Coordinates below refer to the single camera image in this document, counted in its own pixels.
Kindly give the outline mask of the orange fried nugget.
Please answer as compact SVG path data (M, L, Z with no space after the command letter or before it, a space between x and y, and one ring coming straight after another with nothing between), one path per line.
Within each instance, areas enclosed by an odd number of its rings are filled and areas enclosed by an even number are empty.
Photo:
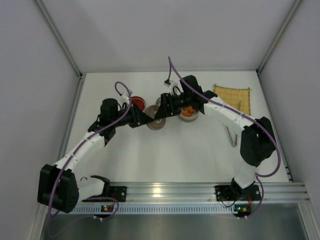
M182 114L183 116L185 116L185 117L192 117L192 116L193 116L193 114L190 113L190 112L188 112L188 111L183 111L181 114Z
M186 111L187 111L188 113L190 113L190 114L193 114L193 113L194 113L194 109L193 109L191 106L187 107L187 108L186 108Z

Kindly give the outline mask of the brown round lid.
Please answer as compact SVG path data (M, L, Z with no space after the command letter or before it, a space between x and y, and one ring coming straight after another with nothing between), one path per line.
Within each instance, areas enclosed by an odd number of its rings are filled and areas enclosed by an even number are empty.
M144 110L144 113L147 116L154 119L156 113L158 112L158 109L159 109L158 105L150 105ZM146 126L153 131L157 131L162 129L165 126L165 124L166 124L166 119L162 118L162 119L154 120L153 122L147 123Z

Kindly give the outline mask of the brown metal lunch tin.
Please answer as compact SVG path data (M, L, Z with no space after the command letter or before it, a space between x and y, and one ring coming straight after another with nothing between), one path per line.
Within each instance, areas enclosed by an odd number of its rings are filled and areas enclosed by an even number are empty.
M186 116L183 116L183 115L182 115L182 112L183 112L183 111L186 111L186 108L187 108L187 107L185 107L185 108L183 108L183 109L181 110L181 113L178 115L178 117L179 117L182 121L187 122L187 123L194 122L194 121L198 118L199 112L194 109L194 112L193 112L192 117L186 117Z

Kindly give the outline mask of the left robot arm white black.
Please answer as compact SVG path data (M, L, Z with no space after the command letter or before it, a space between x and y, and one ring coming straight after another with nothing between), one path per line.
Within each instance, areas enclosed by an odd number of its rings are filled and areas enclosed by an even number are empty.
M62 159L40 170L37 201L64 213L70 213L79 201L109 201L111 183L106 177L80 177L93 156L116 134L116 129L128 125L140 127L153 122L135 103L120 105L114 98L102 101L100 113L82 140Z

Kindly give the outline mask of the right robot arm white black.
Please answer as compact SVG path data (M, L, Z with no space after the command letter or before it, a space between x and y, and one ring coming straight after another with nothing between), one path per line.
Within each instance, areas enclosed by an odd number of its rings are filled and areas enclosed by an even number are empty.
M252 118L225 103L215 92L203 91L194 75L188 75L179 82L167 79L164 85L170 92L161 94L155 120L178 116L183 109L191 107L218 120L240 138L242 163L229 188L239 197L254 184L260 164L274 152L280 152L271 121L266 117Z

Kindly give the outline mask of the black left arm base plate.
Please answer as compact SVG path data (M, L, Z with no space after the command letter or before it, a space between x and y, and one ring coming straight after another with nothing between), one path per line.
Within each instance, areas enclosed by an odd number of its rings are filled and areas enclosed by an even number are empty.
M91 196L83 202L111 202L112 199L117 200L120 203L126 202L127 187L126 186L111 186L109 185L99 195Z

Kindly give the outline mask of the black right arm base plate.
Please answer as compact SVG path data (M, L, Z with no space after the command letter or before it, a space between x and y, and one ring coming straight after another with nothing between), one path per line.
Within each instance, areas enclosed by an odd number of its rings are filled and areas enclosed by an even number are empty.
M262 195L257 185L252 185L247 188L240 188L230 184L216 185L214 187L216 199L218 201L234 202L234 201L248 201L249 197L252 201L260 201Z

